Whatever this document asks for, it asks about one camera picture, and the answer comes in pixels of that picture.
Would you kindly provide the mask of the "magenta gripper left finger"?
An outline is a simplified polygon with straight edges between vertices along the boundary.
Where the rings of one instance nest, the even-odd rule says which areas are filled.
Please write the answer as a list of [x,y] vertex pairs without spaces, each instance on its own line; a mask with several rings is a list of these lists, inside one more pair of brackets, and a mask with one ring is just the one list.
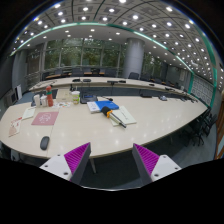
[[90,153],[91,145],[86,143],[66,154],[53,156],[41,166],[41,169],[79,185]]

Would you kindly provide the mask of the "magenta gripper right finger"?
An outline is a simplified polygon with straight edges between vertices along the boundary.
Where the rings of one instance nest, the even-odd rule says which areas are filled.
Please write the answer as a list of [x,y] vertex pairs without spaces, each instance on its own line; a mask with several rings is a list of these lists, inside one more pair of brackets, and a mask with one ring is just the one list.
[[157,155],[138,144],[133,144],[132,154],[144,185],[181,169],[168,155]]

